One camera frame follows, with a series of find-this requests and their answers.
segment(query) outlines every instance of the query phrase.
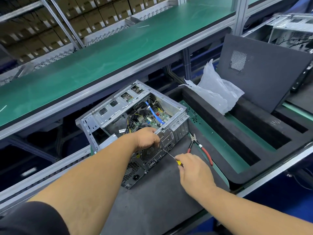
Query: human arm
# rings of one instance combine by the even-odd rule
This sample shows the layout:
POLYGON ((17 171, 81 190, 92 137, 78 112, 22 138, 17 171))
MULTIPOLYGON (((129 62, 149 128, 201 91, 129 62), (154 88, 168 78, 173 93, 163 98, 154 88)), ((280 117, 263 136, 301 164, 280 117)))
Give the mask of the human arm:
POLYGON ((176 156, 181 184, 210 214, 234 235, 312 234, 313 224, 218 188, 210 168, 198 156, 176 156))
POLYGON ((32 197, 55 208, 71 235, 99 235, 120 188, 131 155, 159 144, 155 129, 125 134, 32 197))

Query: person's left arm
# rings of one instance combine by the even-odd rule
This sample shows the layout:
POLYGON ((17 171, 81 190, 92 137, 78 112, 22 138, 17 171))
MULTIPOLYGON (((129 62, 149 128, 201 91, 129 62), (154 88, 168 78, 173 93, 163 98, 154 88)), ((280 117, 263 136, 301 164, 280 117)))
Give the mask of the person's left arm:
POLYGON ((71 235, 99 235, 119 191, 131 155, 160 139, 154 128, 125 134, 32 197, 55 208, 71 235))

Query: person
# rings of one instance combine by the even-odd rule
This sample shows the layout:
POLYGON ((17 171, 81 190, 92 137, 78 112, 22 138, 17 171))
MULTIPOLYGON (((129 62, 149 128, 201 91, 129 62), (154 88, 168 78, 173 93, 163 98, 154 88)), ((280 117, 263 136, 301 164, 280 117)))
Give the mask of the person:
MULTIPOLYGON (((125 134, 0 220, 0 234, 99 235, 131 155, 159 145, 154 128, 125 134)), ((236 235, 312 234, 313 224, 218 188, 198 156, 176 156, 186 192, 236 235)))

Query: hand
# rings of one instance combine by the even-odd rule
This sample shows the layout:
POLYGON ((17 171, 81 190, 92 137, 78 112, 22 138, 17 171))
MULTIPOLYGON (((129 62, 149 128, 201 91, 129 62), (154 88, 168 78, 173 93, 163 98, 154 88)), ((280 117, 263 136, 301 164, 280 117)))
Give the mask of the hand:
POLYGON ((207 195, 217 188, 209 166, 201 158, 188 153, 177 155, 175 159, 184 165, 178 166, 180 183, 195 200, 200 202, 203 194, 207 195))
POLYGON ((152 144, 156 147, 159 146, 160 138, 154 133, 155 131, 155 128, 146 127, 136 131, 135 133, 131 133, 135 136, 135 140, 137 142, 136 151, 146 149, 152 144))

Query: disassembled white computer chassis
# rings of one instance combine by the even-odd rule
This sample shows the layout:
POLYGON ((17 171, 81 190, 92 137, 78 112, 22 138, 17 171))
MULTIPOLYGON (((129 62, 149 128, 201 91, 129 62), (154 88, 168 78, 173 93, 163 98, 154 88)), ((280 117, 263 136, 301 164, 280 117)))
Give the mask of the disassembled white computer chassis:
POLYGON ((76 125, 84 131, 93 152, 97 153, 125 133, 127 120, 133 116, 127 112, 136 109, 135 107, 143 102, 147 104, 147 109, 144 110, 148 113, 151 110, 150 105, 155 102, 161 106, 161 114, 164 112, 162 123, 159 123, 156 118, 151 120, 151 116, 143 119, 148 119, 147 123, 157 128, 155 134, 159 136, 161 142, 159 148, 151 146, 132 155, 122 181, 122 186, 128 189, 165 155, 162 148, 171 150, 188 133, 189 116, 186 107, 137 80, 76 120, 76 125), (103 142, 99 139, 99 134, 105 134, 106 139, 103 142))

